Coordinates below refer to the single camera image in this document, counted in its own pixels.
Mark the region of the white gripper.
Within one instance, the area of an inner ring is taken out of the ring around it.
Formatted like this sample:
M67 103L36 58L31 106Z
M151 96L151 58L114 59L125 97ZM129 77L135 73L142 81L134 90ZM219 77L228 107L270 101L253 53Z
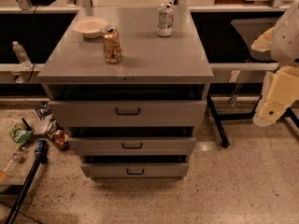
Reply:
M251 45L255 51L272 48L274 28L262 33ZM299 99L299 68L284 66L276 73L267 72L263 80L262 98L258 102L253 123L258 127L274 124Z

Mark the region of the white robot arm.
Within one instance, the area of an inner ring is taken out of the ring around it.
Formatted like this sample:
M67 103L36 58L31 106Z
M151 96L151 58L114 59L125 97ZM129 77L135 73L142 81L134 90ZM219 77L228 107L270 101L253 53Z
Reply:
M276 72L263 79L261 100L253 123L259 127L274 124L299 99L299 1L294 1L274 27L260 35L251 45L255 51L269 51L278 62Z

